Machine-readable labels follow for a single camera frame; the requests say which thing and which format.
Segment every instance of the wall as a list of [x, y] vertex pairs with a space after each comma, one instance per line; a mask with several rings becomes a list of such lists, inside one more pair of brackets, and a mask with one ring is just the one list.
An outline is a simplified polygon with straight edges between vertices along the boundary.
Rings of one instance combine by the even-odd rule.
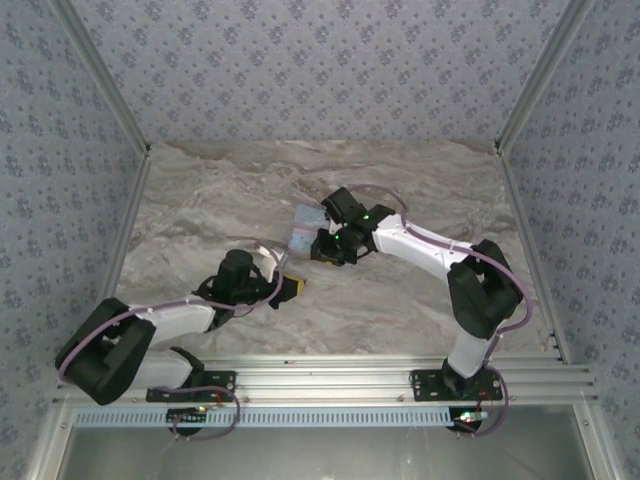
[[42, 0], [0, 3], [0, 478], [20, 478], [53, 357], [97, 299], [138, 165]]
[[509, 158], [574, 361], [640, 478], [640, 4], [598, 1]]
[[76, 0], [151, 142], [494, 138], [565, 0]]

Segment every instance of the marble tabletop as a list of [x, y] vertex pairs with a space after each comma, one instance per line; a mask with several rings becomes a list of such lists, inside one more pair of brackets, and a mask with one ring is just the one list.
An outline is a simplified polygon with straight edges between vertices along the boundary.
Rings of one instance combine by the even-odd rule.
[[[412, 221], [468, 242], [497, 242], [537, 297], [496, 159], [454, 142], [242, 142], [156, 145], [117, 296], [151, 304], [180, 298], [217, 271], [232, 248], [288, 242], [297, 204], [342, 185], [393, 188]], [[365, 205], [393, 199], [357, 195]], [[202, 353], [446, 354], [460, 331], [445, 284], [396, 258], [373, 254], [332, 267], [291, 259], [303, 295], [261, 308], [218, 331], [173, 344]], [[521, 305], [514, 321], [522, 317]], [[536, 308], [499, 350], [549, 348]]]

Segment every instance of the purple cable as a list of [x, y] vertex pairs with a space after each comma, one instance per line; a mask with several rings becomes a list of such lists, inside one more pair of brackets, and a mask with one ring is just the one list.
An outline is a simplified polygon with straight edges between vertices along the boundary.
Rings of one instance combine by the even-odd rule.
[[220, 432], [211, 433], [211, 434], [208, 434], [208, 435], [199, 435], [197, 437], [185, 437], [183, 435], [180, 435], [178, 433], [178, 424], [182, 421], [182, 419], [187, 414], [183, 413], [181, 415], [178, 415], [176, 418], [173, 419], [173, 423], [172, 423], [172, 426], [171, 426], [171, 431], [176, 436], [176, 439], [182, 438], [182, 439], [187, 440], [187, 441], [201, 442], [203, 440], [213, 440], [214, 438], [224, 437], [225, 435], [228, 435], [229, 433], [231, 433], [236, 428], [236, 425], [238, 425], [238, 422], [240, 421], [240, 408], [241, 408], [240, 407], [240, 400], [238, 399], [237, 395], [235, 393], [233, 393], [231, 390], [229, 390], [228, 388], [216, 387], [215, 385], [208, 385], [208, 386], [205, 386], [205, 387], [191, 387], [191, 388], [164, 388], [164, 387], [160, 387], [160, 388], [157, 388], [156, 390], [160, 390], [162, 392], [167, 392], [167, 393], [198, 393], [198, 392], [224, 393], [225, 395], [229, 395], [231, 397], [231, 399], [233, 400], [233, 403], [236, 404], [236, 414], [234, 415], [233, 421], [231, 422], [231, 424], [228, 427], [226, 427], [224, 430], [220, 431]]
[[[411, 226], [408, 224], [407, 222], [407, 213], [409, 211], [409, 207], [408, 205], [405, 203], [404, 200], [402, 200], [402, 198], [393, 190], [391, 190], [390, 188], [387, 187], [383, 187], [381, 185], [374, 185], [374, 184], [370, 184], [370, 183], [361, 183], [361, 184], [356, 184], [356, 185], [349, 185], [349, 188], [351, 190], [357, 191], [357, 190], [365, 190], [367, 188], [371, 188], [371, 189], [375, 189], [375, 190], [379, 190], [382, 192], [385, 192], [389, 195], [391, 195], [402, 207], [403, 211], [400, 214], [400, 219], [402, 221], [402, 226], [404, 227], [404, 229], [411, 235], [413, 235], [414, 237], [416, 237], [419, 240], [422, 240], [423, 242], [429, 243], [431, 245], [435, 245], [436, 247], [439, 248], [446, 248], [446, 249], [451, 249], [454, 252], [458, 252], [458, 253], [463, 253], [465, 255], [471, 255], [472, 257], [475, 257], [485, 263], [488, 263], [489, 265], [491, 265], [492, 267], [494, 267], [495, 269], [497, 269], [498, 271], [500, 271], [501, 273], [503, 273], [509, 280], [511, 280], [511, 282], [518, 288], [518, 290], [520, 290], [520, 293], [522, 293], [522, 297], [524, 298], [525, 301], [525, 306], [527, 308], [524, 317], [522, 318], [522, 320], [512, 324], [512, 325], [507, 325], [505, 327], [502, 327], [500, 329], [498, 329], [496, 331], [496, 335], [494, 335], [494, 340], [492, 340], [491, 345], [489, 346], [489, 348], [487, 349], [487, 352], [485, 354], [484, 360], [483, 360], [483, 366], [484, 368], [486, 368], [487, 370], [493, 372], [498, 379], [500, 380], [500, 383], [502, 384], [502, 389], [504, 392], [504, 407], [502, 409], [502, 412], [500, 413], [500, 416], [498, 417], [498, 420], [496, 420], [494, 422], [493, 425], [491, 425], [489, 428], [487, 428], [486, 430], [483, 430], [482, 432], [476, 433], [468, 433], [465, 434], [467, 436], [471, 436], [471, 437], [484, 437], [485, 435], [489, 435], [490, 433], [495, 432], [504, 422], [504, 419], [507, 416], [507, 410], [509, 408], [509, 390], [507, 389], [507, 383], [504, 381], [504, 377], [502, 376], [502, 374], [496, 370], [493, 367], [490, 367], [488, 365], [489, 362], [489, 358], [491, 357], [491, 354], [493, 353], [493, 351], [495, 350], [496, 346], [498, 345], [498, 339], [500, 337], [500, 335], [502, 335], [505, 332], [510, 332], [512, 330], [515, 330], [517, 328], [523, 327], [525, 326], [527, 323], [529, 323], [529, 320], [531, 320], [531, 317], [533, 316], [533, 299], [531, 298], [531, 295], [529, 294], [527, 288], [524, 286], [524, 284], [518, 279], [518, 277], [516, 277], [514, 275], [514, 273], [509, 270], [507, 267], [505, 267], [504, 265], [502, 265], [501, 263], [497, 262], [496, 260], [494, 260], [491, 257], [487, 257], [486, 255], [483, 255], [482, 253], [476, 252], [475, 250], [471, 250], [470, 248], [464, 248], [464, 247], [459, 247], [457, 245], [451, 245], [447, 242], [442, 242], [440, 240], [436, 240], [435, 238], [430, 238], [427, 237], [426, 235], [422, 235], [420, 232], [415, 231], [413, 228], [411, 228]], [[461, 422], [455, 422], [457, 425], [466, 428], [468, 430], [469, 427]]]
[[[276, 262], [276, 268], [278, 269], [279, 274], [278, 274], [278, 283], [276, 284], [276, 289], [273, 291], [273, 293], [271, 293], [271, 295], [269, 295], [264, 300], [261, 300], [260, 302], [254, 305], [251, 305], [252, 308], [261, 307], [262, 305], [265, 305], [269, 303], [271, 300], [273, 300], [273, 298], [275, 298], [275, 296], [278, 294], [278, 292], [282, 288], [282, 283], [284, 281], [284, 277], [282, 274], [282, 263], [280, 262], [280, 259], [278, 258], [276, 253], [270, 248], [261, 244], [260, 242], [257, 242], [256, 245], [264, 247], [269, 252], [269, 255], [273, 257], [273, 259]], [[68, 380], [66, 379], [64, 374], [66, 373], [67, 368], [69, 368], [69, 365], [71, 365], [71, 362], [75, 360], [78, 354], [82, 350], [84, 350], [87, 347], [87, 345], [89, 345], [100, 334], [104, 333], [104, 331], [107, 330], [109, 327], [112, 327], [113, 325], [121, 322], [122, 320], [126, 320], [127, 318], [132, 317], [133, 315], [150, 313], [150, 311], [154, 311], [154, 310], [166, 310], [168, 308], [180, 307], [183, 305], [203, 305], [203, 306], [209, 306], [214, 308], [224, 308], [225, 310], [233, 310], [233, 311], [247, 309], [247, 305], [225, 305], [224, 303], [208, 302], [206, 300], [197, 299], [197, 298], [185, 299], [185, 300], [174, 300], [172, 302], [160, 303], [158, 305], [154, 305], [151, 307], [133, 308], [127, 312], [121, 313], [120, 315], [116, 315], [115, 317], [110, 318], [108, 321], [100, 325], [93, 332], [91, 332], [84, 339], [82, 339], [82, 341], [80, 341], [78, 345], [76, 345], [76, 347], [73, 350], [71, 350], [71, 352], [69, 352], [69, 355], [66, 356], [66, 358], [60, 365], [60, 368], [58, 369], [58, 378], [63, 382], [67, 382]]]

